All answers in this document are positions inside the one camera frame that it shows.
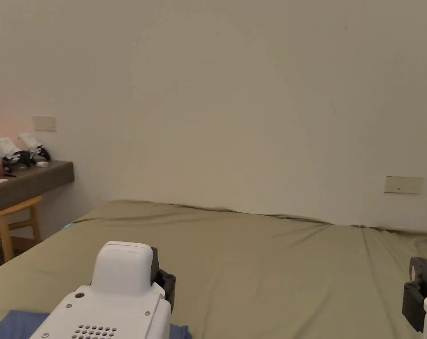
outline wooden chair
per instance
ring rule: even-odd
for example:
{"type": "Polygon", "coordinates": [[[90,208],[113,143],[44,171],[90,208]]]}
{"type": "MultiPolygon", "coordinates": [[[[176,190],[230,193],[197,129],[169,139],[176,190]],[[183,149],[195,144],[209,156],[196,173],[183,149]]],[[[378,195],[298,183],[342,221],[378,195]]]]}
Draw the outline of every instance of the wooden chair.
{"type": "Polygon", "coordinates": [[[14,250],[13,248],[18,248],[22,250],[27,250],[33,245],[39,244],[41,240],[41,232],[38,224],[36,204],[39,203],[42,199],[42,196],[34,197],[33,199],[24,201],[17,205],[11,206],[9,208],[0,211],[0,245],[2,246],[4,252],[5,262],[13,259],[14,250]],[[8,224],[8,215],[16,213],[22,210],[30,209],[30,219],[23,222],[15,222],[8,224]],[[11,237],[10,230],[16,230],[18,228],[30,226],[33,229],[33,240],[21,237],[11,237]]]}

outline mattress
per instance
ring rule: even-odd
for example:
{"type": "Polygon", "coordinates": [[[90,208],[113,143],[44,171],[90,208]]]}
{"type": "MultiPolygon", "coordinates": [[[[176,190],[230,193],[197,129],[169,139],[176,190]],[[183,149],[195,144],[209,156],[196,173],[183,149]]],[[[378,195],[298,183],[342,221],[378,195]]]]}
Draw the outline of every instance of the mattress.
{"type": "Polygon", "coordinates": [[[401,304],[427,233],[133,201],[110,202],[1,266],[0,320],[10,309],[51,312],[89,284],[107,241],[158,247],[177,279],[172,323],[194,338],[420,337],[401,304]]]}

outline white robot body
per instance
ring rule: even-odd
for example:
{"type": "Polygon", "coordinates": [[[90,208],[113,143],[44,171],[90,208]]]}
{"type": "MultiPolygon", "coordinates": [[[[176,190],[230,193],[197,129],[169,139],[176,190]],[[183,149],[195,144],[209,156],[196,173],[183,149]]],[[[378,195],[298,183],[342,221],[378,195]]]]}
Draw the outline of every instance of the white robot body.
{"type": "Polygon", "coordinates": [[[106,243],[91,285],[67,295],[31,339],[168,339],[172,308],[151,285],[152,261],[150,246],[106,243]]]}

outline wall outlet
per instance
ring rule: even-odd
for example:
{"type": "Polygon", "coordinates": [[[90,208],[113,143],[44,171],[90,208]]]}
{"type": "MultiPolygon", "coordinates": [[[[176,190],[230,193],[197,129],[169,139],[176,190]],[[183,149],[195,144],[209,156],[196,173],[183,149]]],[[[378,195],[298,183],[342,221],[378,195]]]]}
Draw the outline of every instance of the wall outlet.
{"type": "Polygon", "coordinates": [[[35,131],[57,131],[55,117],[32,117],[31,122],[35,131]]]}
{"type": "Polygon", "coordinates": [[[386,177],[385,193],[420,194],[423,177],[386,177]]]}

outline white wall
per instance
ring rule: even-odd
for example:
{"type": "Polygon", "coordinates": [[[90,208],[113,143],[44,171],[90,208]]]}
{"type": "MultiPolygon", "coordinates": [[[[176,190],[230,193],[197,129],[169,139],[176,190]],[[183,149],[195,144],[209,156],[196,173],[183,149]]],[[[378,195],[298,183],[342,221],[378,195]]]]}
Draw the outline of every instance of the white wall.
{"type": "Polygon", "coordinates": [[[427,0],[3,0],[0,136],[32,115],[77,176],[45,234],[117,198],[427,229],[427,0]]]}

